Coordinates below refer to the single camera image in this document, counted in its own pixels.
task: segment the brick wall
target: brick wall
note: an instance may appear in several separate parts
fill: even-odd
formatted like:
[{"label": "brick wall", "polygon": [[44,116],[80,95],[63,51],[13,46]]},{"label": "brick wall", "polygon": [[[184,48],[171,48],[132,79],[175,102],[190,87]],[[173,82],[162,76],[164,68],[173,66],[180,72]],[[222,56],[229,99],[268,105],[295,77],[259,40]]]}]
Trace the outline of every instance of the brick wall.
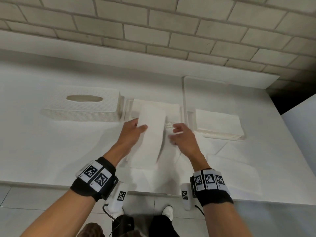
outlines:
[{"label": "brick wall", "polygon": [[0,0],[0,29],[281,75],[316,85],[316,0]]}]

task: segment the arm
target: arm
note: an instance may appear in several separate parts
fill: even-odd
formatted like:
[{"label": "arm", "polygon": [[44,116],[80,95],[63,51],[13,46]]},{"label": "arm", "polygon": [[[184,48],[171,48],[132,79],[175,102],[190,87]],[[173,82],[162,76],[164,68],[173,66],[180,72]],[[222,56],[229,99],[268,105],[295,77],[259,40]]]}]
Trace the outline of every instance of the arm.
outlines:
[{"label": "arm", "polygon": [[[131,151],[140,134],[146,131],[147,126],[136,127],[137,122],[138,119],[125,122],[117,143],[103,156],[114,167]],[[94,204],[93,197],[81,196],[69,190],[44,211],[21,237],[74,237],[88,218]]]},{"label": "arm", "polygon": [[[169,138],[174,145],[177,145],[180,151],[186,155],[194,169],[199,171],[210,168],[205,157],[202,155],[194,133],[183,123],[174,124],[174,133],[181,134],[170,135]],[[222,204],[210,203],[203,207],[205,221],[209,236],[211,237],[251,237],[247,226],[243,223],[241,217],[234,208],[234,205],[225,202]]]}]

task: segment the white shoe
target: white shoe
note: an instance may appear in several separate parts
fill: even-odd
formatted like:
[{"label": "white shoe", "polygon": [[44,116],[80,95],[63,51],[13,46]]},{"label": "white shoe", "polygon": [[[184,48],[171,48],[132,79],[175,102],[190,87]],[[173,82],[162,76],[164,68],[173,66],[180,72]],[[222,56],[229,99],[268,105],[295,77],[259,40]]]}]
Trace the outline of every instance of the white shoe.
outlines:
[{"label": "white shoe", "polygon": [[162,215],[167,216],[170,221],[173,220],[173,208],[172,206],[168,205],[163,209]]},{"label": "white shoe", "polygon": [[114,218],[114,219],[116,219],[117,217],[119,217],[119,216],[121,216],[121,215],[124,215],[125,213],[124,213],[124,210],[123,210],[123,208],[121,208],[121,210],[119,211],[119,212],[116,212],[116,213],[113,213],[112,214],[112,217]]}]

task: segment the hand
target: hand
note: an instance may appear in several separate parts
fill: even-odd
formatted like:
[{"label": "hand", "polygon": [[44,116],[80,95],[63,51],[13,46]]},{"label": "hand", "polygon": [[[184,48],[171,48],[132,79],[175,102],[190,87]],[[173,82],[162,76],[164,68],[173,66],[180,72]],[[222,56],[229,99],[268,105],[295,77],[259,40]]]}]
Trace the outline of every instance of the hand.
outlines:
[{"label": "hand", "polygon": [[174,133],[182,132],[176,135],[169,135],[172,144],[177,145],[180,151],[191,161],[194,171],[210,168],[204,155],[201,153],[194,133],[184,124],[173,124]]},{"label": "hand", "polygon": [[128,153],[132,147],[137,143],[140,134],[145,132],[147,125],[137,127],[138,118],[125,122],[121,130],[121,134],[113,147],[103,156],[115,167]]}]

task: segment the wrist strap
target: wrist strap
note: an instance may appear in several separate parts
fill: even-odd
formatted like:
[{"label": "wrist strap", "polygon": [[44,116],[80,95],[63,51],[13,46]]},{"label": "wrist strap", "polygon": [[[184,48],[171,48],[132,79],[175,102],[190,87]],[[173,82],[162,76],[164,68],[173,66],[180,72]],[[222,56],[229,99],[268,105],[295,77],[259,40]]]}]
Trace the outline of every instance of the wrist strap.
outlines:
[{"label": "wrist strap", "polygon": [[70,189],[82,196],[92,196],[96,202],[107,199],[118,182],[115,172],[115,167],[100,157],[77,172]]},{"label": "wrist strap", "polygon": [[202,206],[209,203],[234,203],[219,171],[205,169],[191,177],[194,194]]}]

